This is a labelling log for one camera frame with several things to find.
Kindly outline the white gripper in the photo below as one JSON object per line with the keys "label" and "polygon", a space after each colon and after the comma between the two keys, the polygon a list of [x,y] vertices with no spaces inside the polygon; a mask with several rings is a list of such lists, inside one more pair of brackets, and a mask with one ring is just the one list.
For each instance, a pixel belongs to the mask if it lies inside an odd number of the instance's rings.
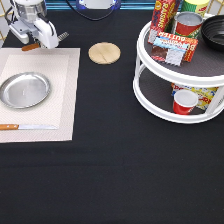
{"label": "white gripper", "polygon": [[29,43],[29,36],[37,39],[48,49],[56,48],[59,44],[57,32],[51,22],[37,18],[34,22],[27,22],[22,18],[9,25],[11,32],[23,43]]}

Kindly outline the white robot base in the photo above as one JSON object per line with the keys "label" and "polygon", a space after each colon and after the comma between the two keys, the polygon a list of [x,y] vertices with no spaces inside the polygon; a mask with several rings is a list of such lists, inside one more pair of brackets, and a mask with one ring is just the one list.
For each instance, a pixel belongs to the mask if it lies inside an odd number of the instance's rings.
{"label": "white robot base", "polygon": [[121,0],[76,0],[76,7],[79,9],[109,9],[119,7]]}

